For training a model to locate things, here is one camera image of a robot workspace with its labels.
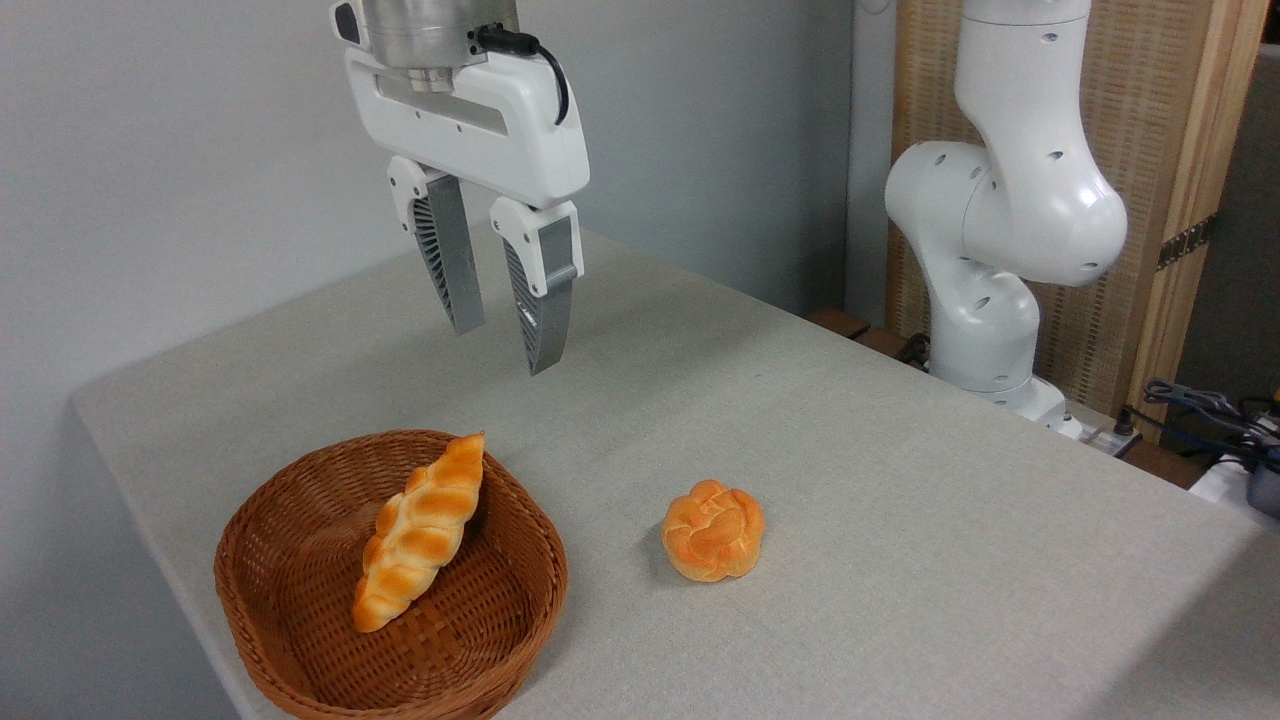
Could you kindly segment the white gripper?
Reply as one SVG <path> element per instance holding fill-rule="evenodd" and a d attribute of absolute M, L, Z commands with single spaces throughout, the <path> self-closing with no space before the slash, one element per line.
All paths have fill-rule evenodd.
<path fill-rule="evenodd" d="M 332 28 L 364 128 L 398 155 L 387 168 L 397 215 L 452 327 L 485 322 L 461 178 L 506 196 L 490 222 L 529 372 L 556 365 L 584 275 L 577 208 L 563 201 L 590 179 L 563 70 L 512 1 L 338 1 Z"/>

